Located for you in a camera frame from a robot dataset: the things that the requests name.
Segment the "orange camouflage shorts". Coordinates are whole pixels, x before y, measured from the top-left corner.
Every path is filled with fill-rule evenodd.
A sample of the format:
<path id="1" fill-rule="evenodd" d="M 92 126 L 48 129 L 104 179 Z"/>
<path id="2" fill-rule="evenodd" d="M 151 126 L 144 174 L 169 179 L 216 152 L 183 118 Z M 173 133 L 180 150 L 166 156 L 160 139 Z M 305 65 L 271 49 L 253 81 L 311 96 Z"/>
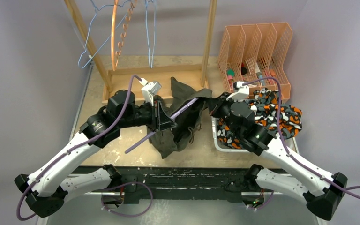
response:
<path id="1" fill-rule="evenodd" d="M 302 129 L 302 111 L 289 104 L 282 104 L 279 90 L 254 91 L 253 99 L 244 99 L 239 102 L 247 103 L 250 109 L 255 112 L 255 123 L 275 134 L 282 135 L 283 139 L 295 137 Z"/>

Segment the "light blue wire hanger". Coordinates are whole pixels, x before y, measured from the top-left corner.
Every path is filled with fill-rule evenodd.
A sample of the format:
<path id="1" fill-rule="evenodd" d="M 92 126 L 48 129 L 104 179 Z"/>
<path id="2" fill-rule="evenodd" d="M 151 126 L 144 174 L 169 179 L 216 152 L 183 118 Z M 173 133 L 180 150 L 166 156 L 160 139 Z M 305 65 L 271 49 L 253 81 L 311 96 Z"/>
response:
<path id="1" fill-rule="evenodd" d="M 94 42 L 99 55 L 110 55 L 112 15 L 115 0 L 75 0 L 75 3 L 86 24 L 87 40 Z M 115 19 L 116 31 L 124 23 L 131 3 L 135 3 L 135 0 L 119 0 Z M 86 46 L 86 41 L 83 42 L 84 50 L 78 59 L 78 67 L 81 69 L 88 67 L 92 59 L 96 58 L 96 53 L 91 53 L 91 50 Z"/>

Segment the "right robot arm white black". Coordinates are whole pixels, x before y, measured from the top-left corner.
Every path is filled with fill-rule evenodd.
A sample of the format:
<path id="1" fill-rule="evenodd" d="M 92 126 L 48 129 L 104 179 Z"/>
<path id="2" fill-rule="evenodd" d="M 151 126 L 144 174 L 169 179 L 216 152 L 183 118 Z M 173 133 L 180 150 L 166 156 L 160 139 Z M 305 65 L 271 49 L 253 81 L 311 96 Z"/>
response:
<path id="1" fill-rule="evenodd" d="M 236 102 L 225 92 L 207 100 L 210 115 L 222 119 L 228 126 L 219 137 L 232 150 L 246 150 L 269 159 L 284 169 L 289 177 L 277 174 L 260 165 L 252 165 L 244 184 L 247 189 L 258 188 L 280 192 L 304 203 L 315 216 L 330 221 L 340 204 L 348 178 L 328 172 L 290 151 L 279 134 L 255 122 L 255 113 L 245 102 Z"/>

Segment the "olive green shorts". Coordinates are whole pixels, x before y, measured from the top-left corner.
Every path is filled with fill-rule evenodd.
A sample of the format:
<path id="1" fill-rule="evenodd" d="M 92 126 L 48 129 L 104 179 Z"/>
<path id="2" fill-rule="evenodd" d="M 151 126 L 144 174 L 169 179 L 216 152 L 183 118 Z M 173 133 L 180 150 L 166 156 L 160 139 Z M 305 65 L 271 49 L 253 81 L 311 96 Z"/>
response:
<path id="1" fill-rule="evenodd" d="M 188 144 L 194 141 L 195 132 L 199 130 L 202 123 L 202 112 L 208 108 L 207 100 L 213 98 L 211 89 L 202 88 L 196 91 L 174 77 L 171 77 L 171 92 L 173 101 L 170 106 L 167 106 L 160 95 L 156 95 L 163 105 L 164 112 L 170 116 L 192 99 L 196 98 L 197 100 L 174 119 L 177 127 L 159 131 L 149 138 L 150 144 L 160 153 L 162 159 L 167 158 L 173 152 L 183 151 Z"/>

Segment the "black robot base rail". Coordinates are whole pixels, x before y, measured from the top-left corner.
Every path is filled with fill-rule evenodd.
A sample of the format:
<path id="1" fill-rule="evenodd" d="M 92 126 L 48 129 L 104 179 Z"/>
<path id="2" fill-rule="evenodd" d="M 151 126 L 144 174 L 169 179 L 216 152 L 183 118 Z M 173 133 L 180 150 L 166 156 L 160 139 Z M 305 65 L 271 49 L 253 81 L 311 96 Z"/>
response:
<path id="1" fill-rule="evenodd" d="M 136 167 L 118 166 L 124 188 L 124 202 L 140 200 L 226 200 L 251 201 L 261 189 L 246 181 L 247 168 Z"/>

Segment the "purple plastic hanger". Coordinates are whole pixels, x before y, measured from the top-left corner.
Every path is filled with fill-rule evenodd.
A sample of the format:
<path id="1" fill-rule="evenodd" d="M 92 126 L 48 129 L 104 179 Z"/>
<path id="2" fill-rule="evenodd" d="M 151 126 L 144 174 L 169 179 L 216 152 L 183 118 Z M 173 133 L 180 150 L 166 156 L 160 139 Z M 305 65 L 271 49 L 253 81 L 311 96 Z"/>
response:
<path id="1" fill-rule="evenodd" d="M 183 107 L 181 107 L 178 111 L 176 111 L 172 116 L 171 119 L 177 118 L 180 114 L 182 114 L 186 109 L 188 109 L 190 106 L 192 106 L 196 101 L 198 100 L 198 97 L 193 98 L 188 103 L 186 103 Z M 131 151 L 133 151 L 135 148 L 137 148 L 139 145 L 141 145 L 143 142 L 148 140 L 150 137 L 152 137 L 156 132 L 150 132 L 145 137 L 140 139 L 138 142 L 133 144 L 130 148 L 128 148 L 124 153 L 128 154 Z"/>

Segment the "orange plastic hanger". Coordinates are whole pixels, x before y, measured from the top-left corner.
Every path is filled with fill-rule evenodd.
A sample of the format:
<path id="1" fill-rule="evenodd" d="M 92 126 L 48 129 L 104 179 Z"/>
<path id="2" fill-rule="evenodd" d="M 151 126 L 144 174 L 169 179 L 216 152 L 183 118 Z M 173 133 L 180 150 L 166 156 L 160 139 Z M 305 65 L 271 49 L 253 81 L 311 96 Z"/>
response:
<path id="1" fill-rule="evenodd" d="M 124 46 L 125 38 L 127 35 L 127 30 L 129 26 L 129 22 L 132 18 L 134 9 L 138 3 L 138 0 L 130 0 L 130 6 L 124 15 L 123 19 L 117 20 L 117 11 L 120 7 L 119 1 L 114 1 L 113 11 L 112 11 L 112 25 L 111 25 L 111 62 L 112 62 L 112 70 L 115 71 L 117 69 L 119 58 L 122 53 L 122 48 Z M 120 39 L 117 41 L 116 37 L 116 29 L 122 26 L 122 32 L 120 33 Z"/>

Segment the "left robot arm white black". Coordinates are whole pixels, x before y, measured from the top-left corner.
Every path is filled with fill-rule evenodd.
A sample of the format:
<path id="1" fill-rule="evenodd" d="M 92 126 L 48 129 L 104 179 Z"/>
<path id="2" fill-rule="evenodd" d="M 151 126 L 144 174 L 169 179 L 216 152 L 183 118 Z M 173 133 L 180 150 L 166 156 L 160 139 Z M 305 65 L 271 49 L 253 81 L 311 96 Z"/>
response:
<path id="1" fill-rule="evenodd" d="M 124 186 L 121 174 L 113 165 L 104 165 L 94 172 L 70 178 L 70 174 L 86 159 L 120 136 L 123 128 L 146 126 L 151 132 L 176 127 L 176 122 L 163 110 L 157 99 L 135 104 L 135 95 L 119 90 L 106 106 L 90 116 L 69 143 L 38 171 L 15 178 L 34 215 L 42 218 L 57 212 L 66 202 L 95 190 L 117 191 Z"/>

